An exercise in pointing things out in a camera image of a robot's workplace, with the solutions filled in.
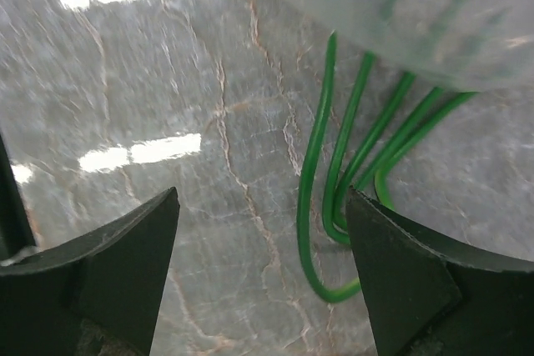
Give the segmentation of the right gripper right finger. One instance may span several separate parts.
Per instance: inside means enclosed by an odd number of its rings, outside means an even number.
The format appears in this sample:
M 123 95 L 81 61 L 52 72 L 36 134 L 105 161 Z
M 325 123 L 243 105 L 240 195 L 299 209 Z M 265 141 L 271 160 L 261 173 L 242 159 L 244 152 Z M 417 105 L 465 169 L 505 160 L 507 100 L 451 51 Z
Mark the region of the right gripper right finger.
M 455 240 L 356 190 L 345 216 L 378 354 L 532 354 L 532 262 Z

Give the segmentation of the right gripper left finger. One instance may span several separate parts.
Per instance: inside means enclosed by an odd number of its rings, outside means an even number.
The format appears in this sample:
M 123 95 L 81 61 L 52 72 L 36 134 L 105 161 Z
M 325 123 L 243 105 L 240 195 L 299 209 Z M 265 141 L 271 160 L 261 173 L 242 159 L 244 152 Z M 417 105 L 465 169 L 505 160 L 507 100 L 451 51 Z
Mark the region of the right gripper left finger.
M 148 355 L 178 227 L 169 188 L 1 268 L 3 355 Z

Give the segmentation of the green onion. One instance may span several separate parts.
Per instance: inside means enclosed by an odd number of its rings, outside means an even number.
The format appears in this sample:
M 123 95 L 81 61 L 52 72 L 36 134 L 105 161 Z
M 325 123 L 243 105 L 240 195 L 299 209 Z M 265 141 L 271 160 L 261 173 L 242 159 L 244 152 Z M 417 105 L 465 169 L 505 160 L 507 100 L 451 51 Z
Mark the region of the green onion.
M 337 33 L 332 32 L 327 42 L 325 72 L 321 84 L 320 100 L 300 173 L 295 223 L 302 270 L 315 294 L 327 303 L 341 303 L 361 291 L 361 283 L 358 278 L 338 288 L 325 286 L 315 270 L 311 251 L 311 200 L 320 150 L 324 143 L 334 95 L 337 39 Z M 471 100 L 475 95 L 472 91 L 460 92 L 441 106 L 438 106 L 436 103 L 445 90 L 444 88 L 434 87 L 417 104 L 369 165 L 365 166 L 363 162 L 376 145 L 379 137 L 385 131 L 399 109 L 402 100 L 416 80 L 414 73 L 403 72 L 388 103 L 382 109 L 352 159 L 349 163 L 344 164 L 343 159 L 360 105 L 360 99 L 365 91 L 375 59 L 376 56 L 372 52 L 365 52 L 361 59 L 360 68 L 345 108 L 345 114 L 335 141 L 325 180 L 320 215 L 322 226 L 329 238 L 343 245 L 350 245 L 348 224 L 341 212 L 342 203 L 349 189 L 361 190 L 372 184 L 380 204 L 387 208 L 392 208 L 393 202 L 387 186 L 389 172 L 448 114 Z

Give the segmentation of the clear zip top bag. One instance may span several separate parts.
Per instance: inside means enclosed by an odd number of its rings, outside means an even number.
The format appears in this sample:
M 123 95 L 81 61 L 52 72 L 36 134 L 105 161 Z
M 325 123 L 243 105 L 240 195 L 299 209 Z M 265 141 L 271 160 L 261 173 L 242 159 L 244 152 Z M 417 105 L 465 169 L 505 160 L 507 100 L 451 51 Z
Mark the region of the clear zip top bag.
M 533 85 L 533 0 L 285 0 L 355 45 L 448 88 Z

